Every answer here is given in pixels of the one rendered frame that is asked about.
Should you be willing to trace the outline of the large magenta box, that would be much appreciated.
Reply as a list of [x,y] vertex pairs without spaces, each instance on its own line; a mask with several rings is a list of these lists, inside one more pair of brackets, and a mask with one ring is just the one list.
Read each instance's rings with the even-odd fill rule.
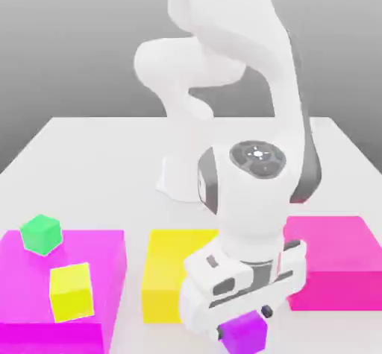
[[[55,323],[50,270],[83,262],[95,314]],[[0,354],[109,354],[126,269],[121,230],[65,230],[48,256],[26,251],[20,231],[7,231],[0,239]]]

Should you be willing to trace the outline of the small yellow cube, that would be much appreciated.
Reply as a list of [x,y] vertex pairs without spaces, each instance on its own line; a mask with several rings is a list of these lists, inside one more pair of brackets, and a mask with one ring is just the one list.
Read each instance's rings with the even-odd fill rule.
[[93,285],[87,262],[52,268],[49,298],[55,323],[63,323],[95,314]]

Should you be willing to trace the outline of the large yellow box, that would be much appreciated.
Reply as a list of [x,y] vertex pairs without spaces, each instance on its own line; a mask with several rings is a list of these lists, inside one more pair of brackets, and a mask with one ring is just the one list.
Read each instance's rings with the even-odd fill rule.
[[216,230],[155,229],[149,234],[141,286],[143,322],[179,324],[184,260],[217,235]]

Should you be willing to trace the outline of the small purple cube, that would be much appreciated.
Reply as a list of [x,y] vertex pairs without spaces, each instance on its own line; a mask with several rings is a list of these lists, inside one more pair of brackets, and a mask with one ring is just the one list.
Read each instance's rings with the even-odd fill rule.
[[257,354],[266,347],[268,325],[252,311],[220,325],[224,335],[221,340],[229,354]]

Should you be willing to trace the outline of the small green cube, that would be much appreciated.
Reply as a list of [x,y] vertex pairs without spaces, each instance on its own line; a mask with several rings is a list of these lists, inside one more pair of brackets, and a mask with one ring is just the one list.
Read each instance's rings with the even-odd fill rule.
[[24,248],[40,256],[49,255],[63,242],[60,222],[46,215],[37,215],[20,227]]

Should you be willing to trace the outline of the large pink box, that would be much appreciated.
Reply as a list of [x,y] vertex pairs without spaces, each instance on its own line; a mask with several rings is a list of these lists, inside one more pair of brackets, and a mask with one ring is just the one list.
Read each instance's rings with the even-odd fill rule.
[[287,241],[307,244],[307,281],[294,312],[382,312],[382,246],[359,216],[294,216]]

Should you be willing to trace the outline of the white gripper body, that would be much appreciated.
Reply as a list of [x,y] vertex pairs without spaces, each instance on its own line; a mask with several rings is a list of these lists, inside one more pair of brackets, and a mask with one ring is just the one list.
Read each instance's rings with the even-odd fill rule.
[[264,305],[275,311],[306,283],[307,245],[294,239],[284,245],[276,262],[241,262],[223,253],[214,239],[184,260],[187,275],[179,294],[179,316],[195,334],[216,340],[221,324]]

